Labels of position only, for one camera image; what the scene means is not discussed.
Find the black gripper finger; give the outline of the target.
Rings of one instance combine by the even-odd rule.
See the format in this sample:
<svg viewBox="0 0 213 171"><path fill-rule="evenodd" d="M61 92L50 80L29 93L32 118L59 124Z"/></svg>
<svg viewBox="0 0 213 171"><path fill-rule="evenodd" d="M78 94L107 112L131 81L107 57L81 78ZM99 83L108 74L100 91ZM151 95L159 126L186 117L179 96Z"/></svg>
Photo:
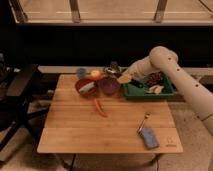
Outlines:
<svg viewBox="0 0 213 171"><path fill-rule="evenodd" d="M138 88L143 88L144 87L144 85L141 82L139 82L137 80L134 80L134 79L132 79L130 81L130 84L132 84L132 85L134 85L135 87L138 87Z"/></svg>

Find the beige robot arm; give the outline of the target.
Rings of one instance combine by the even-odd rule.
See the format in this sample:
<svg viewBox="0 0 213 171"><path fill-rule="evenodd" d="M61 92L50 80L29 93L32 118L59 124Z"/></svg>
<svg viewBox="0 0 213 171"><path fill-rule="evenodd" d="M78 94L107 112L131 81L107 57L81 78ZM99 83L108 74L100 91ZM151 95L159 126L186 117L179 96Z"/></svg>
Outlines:
<svg viewBox="0 0 213 171"><path fill-rule="evenodd" d="M131 64L119 76L118 82L129 83L158 71L171 80L213 136L213 93L178 65L178 56L174 51L164 46L152 48L147 57Z"/></svg>

